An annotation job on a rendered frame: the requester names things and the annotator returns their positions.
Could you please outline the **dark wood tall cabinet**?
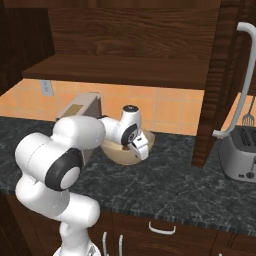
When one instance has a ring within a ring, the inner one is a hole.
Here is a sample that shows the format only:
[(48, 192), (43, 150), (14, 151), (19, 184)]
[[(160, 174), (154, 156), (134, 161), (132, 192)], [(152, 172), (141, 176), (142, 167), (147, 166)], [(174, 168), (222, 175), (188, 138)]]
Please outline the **dark wood tall cabinet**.
[(0, 96), (23, 79), (24, 70), (54, 53), (45, 8), (7, 7), (0, 0)]

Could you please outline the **dark wood cupboard door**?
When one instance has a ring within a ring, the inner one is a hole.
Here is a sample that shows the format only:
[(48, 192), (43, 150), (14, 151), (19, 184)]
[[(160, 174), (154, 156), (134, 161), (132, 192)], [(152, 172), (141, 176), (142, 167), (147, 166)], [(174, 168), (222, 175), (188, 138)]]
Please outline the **dark wood cupboard door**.
[(256, 237), (218, 231), (210, 256), (256, 256)]
[[(7, 202), (19, 224), (33, 256), (52, 256), (61, 245), (60, 223), (25, 208), (15, 195), (6, 195)], [(106, 250), (115, 256), (113, 223), (110, 212), (101, 212), (98, 222), (88, 229), (93, 243), (103, 252), (103, 233), (107, 232)]]

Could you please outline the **dark wood drawer front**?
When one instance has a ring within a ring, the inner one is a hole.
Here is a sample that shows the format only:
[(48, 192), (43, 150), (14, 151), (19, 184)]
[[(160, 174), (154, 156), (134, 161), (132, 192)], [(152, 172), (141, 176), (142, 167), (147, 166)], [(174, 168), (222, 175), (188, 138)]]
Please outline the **dark wood drawer front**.
[[(210, 256), (217, 232), (143, 217), (112, 214), (114, 236), (123, 235), (123, 256)], [(174, 235), (151, 232), (154, 228), (172, 230)]]

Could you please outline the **grey slotted spatula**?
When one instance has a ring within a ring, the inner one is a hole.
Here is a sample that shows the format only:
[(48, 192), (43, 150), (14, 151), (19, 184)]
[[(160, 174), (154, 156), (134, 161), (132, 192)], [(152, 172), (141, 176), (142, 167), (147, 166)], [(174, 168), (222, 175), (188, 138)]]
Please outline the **grey slotted spatula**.
[(252, 107), (254, 105), (254, 101), (255, 101), (255, 96), (252, 97), (252, 101), (248, 110), (248, 113), (245, 114), (242, 118), (242, 125), (243, 126), (249, 126), (249, 127), (253, 127), (254, 126), (254, 116), (251, 114), (252, 111)]

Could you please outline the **beige brown box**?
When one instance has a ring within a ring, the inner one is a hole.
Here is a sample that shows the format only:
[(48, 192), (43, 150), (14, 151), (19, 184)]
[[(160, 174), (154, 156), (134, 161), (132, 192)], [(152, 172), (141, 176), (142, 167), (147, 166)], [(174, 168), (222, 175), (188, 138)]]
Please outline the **beige brown box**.
[(86, 165), (93, 150), (105, 138), (105, 128), (98, 120), (101, 114), (98, 93), (78, 94), (56, 117), (52, 139), (77, 148)]

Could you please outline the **silver toaster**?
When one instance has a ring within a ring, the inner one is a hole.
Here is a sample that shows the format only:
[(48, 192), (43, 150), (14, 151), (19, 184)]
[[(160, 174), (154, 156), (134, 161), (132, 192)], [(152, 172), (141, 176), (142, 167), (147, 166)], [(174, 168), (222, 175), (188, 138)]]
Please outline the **silver toaster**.
[(219, 158), (227, 177), (256, 184), (256, 127), (236, 126), (221, 141)]

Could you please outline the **dark wood wall cabinet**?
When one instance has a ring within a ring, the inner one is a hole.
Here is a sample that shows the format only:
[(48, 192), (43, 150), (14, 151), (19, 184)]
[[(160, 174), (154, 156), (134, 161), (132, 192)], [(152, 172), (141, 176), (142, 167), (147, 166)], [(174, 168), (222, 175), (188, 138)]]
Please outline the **dark wood wall cabinet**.
[(55, 53), (26, 78), (205, 87), (221, 0), (101, 0), (48, 8)]

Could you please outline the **grey wall socket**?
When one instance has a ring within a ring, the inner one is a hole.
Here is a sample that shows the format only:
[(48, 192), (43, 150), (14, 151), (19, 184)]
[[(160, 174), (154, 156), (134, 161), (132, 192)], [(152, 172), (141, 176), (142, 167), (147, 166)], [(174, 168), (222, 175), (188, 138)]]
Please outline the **grey wall socket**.
[(40, 88), (43, 95), (53, 96), (53, 89), (50, 80), (40, 80)]

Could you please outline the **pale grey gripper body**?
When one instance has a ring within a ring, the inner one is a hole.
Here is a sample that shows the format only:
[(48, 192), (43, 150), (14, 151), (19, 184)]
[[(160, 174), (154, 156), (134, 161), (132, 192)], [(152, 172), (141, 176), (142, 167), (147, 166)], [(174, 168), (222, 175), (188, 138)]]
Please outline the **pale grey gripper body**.
[(130, 149), (134, 151), (135, 156), (140, 160), (145, 160), (149, 156), (148, 140), (143, 132), (132, 141)]

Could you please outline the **dark wood cabinet door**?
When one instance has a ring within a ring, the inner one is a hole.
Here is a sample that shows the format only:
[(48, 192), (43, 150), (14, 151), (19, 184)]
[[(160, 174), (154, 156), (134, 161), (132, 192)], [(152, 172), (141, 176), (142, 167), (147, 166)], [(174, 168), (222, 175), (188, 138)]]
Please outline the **dark wood cabinet door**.
[(247, 69), (250, 36), (238, 32), (239, 22), (256, 25), (256, 0), (221, 0), (191, 164), (203, 168), (240, 91)]

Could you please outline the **tan woven basket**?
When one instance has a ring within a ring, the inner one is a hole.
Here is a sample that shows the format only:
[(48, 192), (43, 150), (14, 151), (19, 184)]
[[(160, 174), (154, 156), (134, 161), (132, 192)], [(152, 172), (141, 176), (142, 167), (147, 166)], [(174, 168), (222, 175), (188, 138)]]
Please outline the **tan woven basket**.
[(113, 162), (119, 165), (135, 165), (140, 160), (135, 156), (133, 150), (130, 149), (130, 144), (132, 141), (143, 132), (148, 140), (149, 154), (155, 142), (155, 136), (152, 132), (147, 130), (135, 130), (128, 133), (127, 135), (121, 136), (119, 139), (116, 139), (114, 135), (107, 135), (101, 144), (101, 149), (105, 155), (112, 160)]

